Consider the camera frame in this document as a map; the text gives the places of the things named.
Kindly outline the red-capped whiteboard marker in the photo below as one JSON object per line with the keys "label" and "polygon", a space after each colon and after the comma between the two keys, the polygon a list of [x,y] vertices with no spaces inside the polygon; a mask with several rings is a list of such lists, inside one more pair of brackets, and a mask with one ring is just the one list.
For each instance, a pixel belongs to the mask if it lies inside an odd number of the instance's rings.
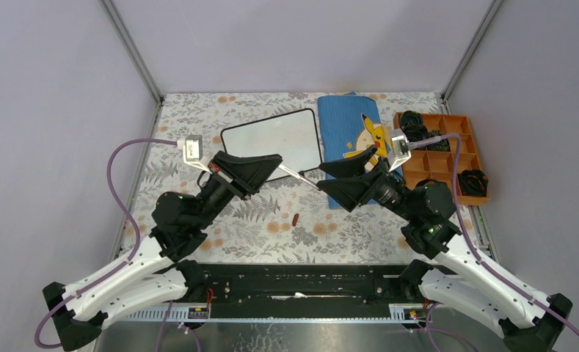
{"label": "red-capped whiteboard marker", "polygon": [[289,167],[287,167],[284,164],[280,164],[278,166],[278,169],[280,169],[281,171],[283,171],[284,173],[286,173],[287,175],[292,176],[293,178],[296,178],[297,180],[300,180],[301,182],[309,185],[310,187],[314,188],[314,189],[318,189],[318,186],[312,181],[309,180],[308,178],[306,178],[304,175],[300,174],[297,171],[294,171],[292,169],[290,169]]}

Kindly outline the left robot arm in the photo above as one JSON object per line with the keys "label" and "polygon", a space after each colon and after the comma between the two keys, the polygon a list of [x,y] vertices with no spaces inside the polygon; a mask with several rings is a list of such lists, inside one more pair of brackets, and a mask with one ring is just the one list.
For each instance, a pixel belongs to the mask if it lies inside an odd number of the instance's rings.
{"label": "left robot arm", "polygon": [[75,351],[97,339],[126,313],[156,302],[205,294],[201,270],[186,260],[207,238],[203,230],[235,197],[258,193],[283,159],[278,154],[213,158],[183,151],[184,162],[209,173],[197,195],[167,191],[156,201],[149,235],[95,273],[68,285],[52,282],[43,296],[52,313],[60,346]]}

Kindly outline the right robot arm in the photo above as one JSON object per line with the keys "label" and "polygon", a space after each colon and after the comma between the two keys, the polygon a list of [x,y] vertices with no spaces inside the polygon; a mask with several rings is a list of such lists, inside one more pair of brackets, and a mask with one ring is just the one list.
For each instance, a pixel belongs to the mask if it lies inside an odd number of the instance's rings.
{"label": "right robot arm", "polygon": [[572,302],[560,293],[547,295],[515,278],[469,242],[450,221],[456,206],[445,183],[424,180],[410,189],[370,147],[350,158],[325,162],[319,169],[330,176],[317,187],[347,211],[370,201],[408,223],[401,232],[418,254],[461,276],[413,260],[402,272],[398,290],[406,301],[422,297],[465,314],[500,337],[510,351],[551,351],[564,330]]}

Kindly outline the blue Pikachu cloth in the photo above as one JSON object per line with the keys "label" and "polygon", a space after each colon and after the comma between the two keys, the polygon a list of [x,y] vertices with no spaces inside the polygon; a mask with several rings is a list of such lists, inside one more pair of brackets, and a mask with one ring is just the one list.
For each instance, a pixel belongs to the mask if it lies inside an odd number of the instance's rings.
{"label": "blue Pikachu cloth", "polygon": [[[359,95],[328,95],[317,100],[324,162],[349,158],[371,145],[376,155],[365,165],[367,175],[390,152],[390,129],[380,120],[375,100]],[[390,210],[396,205],[381,205]]]}

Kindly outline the floral patterned table mat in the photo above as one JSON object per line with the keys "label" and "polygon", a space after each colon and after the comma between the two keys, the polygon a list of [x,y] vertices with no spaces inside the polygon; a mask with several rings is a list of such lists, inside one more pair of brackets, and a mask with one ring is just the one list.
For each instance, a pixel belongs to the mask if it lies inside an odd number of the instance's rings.
{"label": "floral patterned table mat", "polygon": [[[315,92],[172,93],[163,102],[132,211],[148,234],[151,213],[166,191],[197,194],[197,169],[169,141],[200,134],[206,155],[223,148],[230,126],[300,109],[316,109]],[[299,214],[295,227],[294,214]],[[331,209],[325,194],[292,178],[274,180],[252,199],[234,199],[193,253],[201,263],[407,264],[417,258],[401,234],[404,222],[378,205]]]}

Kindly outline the rolled dark tie middle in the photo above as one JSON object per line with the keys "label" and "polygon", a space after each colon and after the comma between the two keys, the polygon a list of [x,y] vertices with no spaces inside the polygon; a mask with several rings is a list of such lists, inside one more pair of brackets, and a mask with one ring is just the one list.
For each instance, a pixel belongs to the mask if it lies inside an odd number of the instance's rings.
{"label": "rolled dark tie middle", "polygon": [[419,142],[429,137],[425,125],[406,125],[401,128],[409,142]]}

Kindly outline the rolled dark tie top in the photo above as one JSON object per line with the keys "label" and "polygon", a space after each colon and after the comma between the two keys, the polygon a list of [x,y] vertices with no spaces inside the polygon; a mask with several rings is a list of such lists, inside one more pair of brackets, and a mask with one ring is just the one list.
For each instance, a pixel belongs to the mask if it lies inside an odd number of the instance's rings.
{"label": "rolled dark tie top", "polygon": [[404,111],[399,117],[401,129],[414,128],[424,124],[423,115],[417,111]]}

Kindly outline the rolled dark tie small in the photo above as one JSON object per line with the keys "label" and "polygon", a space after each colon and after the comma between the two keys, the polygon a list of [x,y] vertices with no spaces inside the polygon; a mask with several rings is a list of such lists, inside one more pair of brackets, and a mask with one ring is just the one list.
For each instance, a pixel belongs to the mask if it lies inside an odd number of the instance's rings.
{"label": "rolled dark tie small", "polygon": [[[439,130],[431,130],[428,133],[428,137],[436,137],[436,136],[440,136],[441,133]],[[438,151],[438,152],[450,152],[451,151],[451,146],[450,146],[450,142],[448,139],[442,139],[438,142],[435,142],[433,144],[429,144],[426,146],[426,149],[428,151]]]}

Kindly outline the rolled dark tie lower right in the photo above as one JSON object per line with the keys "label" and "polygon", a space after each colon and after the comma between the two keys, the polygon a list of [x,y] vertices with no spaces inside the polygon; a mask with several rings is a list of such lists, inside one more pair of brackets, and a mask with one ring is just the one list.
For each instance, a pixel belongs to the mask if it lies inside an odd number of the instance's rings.
{"label": "rolled dark tie lower right", "polygon": [[488,177],[480,169],[467,169],[457,175],[461,195],[486,197]]}

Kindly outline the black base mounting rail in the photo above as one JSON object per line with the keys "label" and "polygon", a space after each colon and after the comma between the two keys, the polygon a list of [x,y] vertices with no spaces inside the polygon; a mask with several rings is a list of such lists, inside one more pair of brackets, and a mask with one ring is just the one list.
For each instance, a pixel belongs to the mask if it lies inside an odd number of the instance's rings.
{"label": "black base mounting rail", "polygon": [[213,319],[386,318],[391,304],[421,308],[405,265],[200,264]]}

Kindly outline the left aluminium frame post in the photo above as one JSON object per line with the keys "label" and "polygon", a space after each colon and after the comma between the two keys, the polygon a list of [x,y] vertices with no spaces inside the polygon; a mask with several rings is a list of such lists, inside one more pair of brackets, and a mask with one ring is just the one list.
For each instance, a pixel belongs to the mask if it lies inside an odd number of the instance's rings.
{"label": "left aluminium frame post", "polygon": [[137,48],[137,45],[130,31],[128,30],[115,2],[112,0],[99,0],[98,2],[102,6],[103,11],[106,13],[108,21],[115,30],[116,35],[119,37],[125,52],[131,60],[136,72],[139,74],[139,77],[142,79],[142,83],[145,85],[145,88],[149,92],[152,99],[156,102],[156,104],[161,104],[164,100],[164,96],[162,95],[161,90],[159,89],[151,71],[146,65],[142,54]]}

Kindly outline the aluminium frame post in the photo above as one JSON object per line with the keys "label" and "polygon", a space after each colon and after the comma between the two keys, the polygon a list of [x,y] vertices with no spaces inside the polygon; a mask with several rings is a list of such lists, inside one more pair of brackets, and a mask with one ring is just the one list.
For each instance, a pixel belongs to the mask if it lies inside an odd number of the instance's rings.
{"label": "aluminium frame post", "polygon": [[130,31],[128,30],[115,2],[112,0],[99,0],[98,2],[102,6],[103,11],[106,13],[108,21],[115,30],[116,35],[119,37],[125,52],[131,60],[136,72],[139,74],[139,77],[142,79],[142,83],[145,85],[145,88],[149,92],[152,99],[156,102],[156,104],[161,104],[164,100],[164,96],[162,95],[161,90],[159,89],[151,71],[146,65],[142,54],[137,48],[137,45]]}
{"label": "aluminium frame post", "polygon": [[460,59],[458,65],[456,66],[456,69],[454,70],[454,73],[452,74],[448,83],[445,85],[444,90],[440,94],[441,100],[443,102],[449,100],[449,98],[454,93],[454,90],[456,89],[458,83],[460,82],[464,72],[471,63],[484,37],[486,36],[492,23],[497,18],[502,6],[505,3],[506,1],[504,0],[492,0],[489,3],[488,9],[485,12],[483,18],[481,19],[477,29],[475,30],[471,38],[471,41],[466,47],[465,52],[462,55],[462,58]]}

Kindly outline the right aluminium frame post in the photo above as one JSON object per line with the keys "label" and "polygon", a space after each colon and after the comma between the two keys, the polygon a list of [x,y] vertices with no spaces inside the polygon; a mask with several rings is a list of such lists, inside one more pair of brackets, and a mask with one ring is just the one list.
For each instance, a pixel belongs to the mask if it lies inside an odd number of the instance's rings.
{"label": "right aluminium frame post", "polygon": [[462,55],[462,58],[460,59],[458,65],[456,66],[456,69],[454,70],[454,73],[452,74],[448,83],[445,85],[444,90],[440,94],[441,100],[443,102],[449,100],[449,98],[454,93],[454,90],[456,89],[458,83],[460,82],[464,72],[471,63],[484,37],[486,36],[492,23],[497,18],[502,6],[505,3],[506,1],[504,0],[492,0],[489,3],[488,9],[485,12],[483,18],[481,19],[477,29],[475,30],[471,38],[471,41],[466,47],[465,52]]}

